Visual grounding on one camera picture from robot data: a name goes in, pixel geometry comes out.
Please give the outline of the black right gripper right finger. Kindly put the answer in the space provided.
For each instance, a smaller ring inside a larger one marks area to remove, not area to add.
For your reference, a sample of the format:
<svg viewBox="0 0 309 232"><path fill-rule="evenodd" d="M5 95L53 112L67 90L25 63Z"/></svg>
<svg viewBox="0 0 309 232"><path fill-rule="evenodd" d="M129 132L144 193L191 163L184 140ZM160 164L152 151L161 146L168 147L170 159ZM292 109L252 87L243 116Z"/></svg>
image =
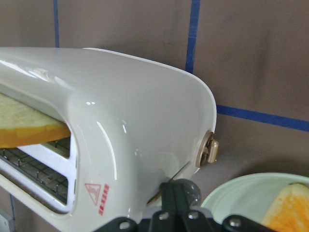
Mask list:
<svg viewBox="0 0 309 232"><path fill-rule="evenodd" d="M240 215L226 217L223 222L214 221L211 212L201 208L200 188L190 180L172 181L177 214L182 218L186 232L271 232L257 222Z"/></svg>

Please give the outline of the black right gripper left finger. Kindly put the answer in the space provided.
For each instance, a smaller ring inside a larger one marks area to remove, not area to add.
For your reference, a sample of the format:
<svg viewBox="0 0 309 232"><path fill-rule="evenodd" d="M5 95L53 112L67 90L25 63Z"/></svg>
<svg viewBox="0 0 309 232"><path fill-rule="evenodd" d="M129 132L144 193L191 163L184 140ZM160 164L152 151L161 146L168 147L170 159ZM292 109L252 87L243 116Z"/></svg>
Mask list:
<svg viewBox="0 0 309 232"><path fill-rule="evenodd" d="M117 217L96 231L98 232L174 232L176 231L177 207L172 183L163 183L161 190L161 209L139 223L128 217Z"/></svg>

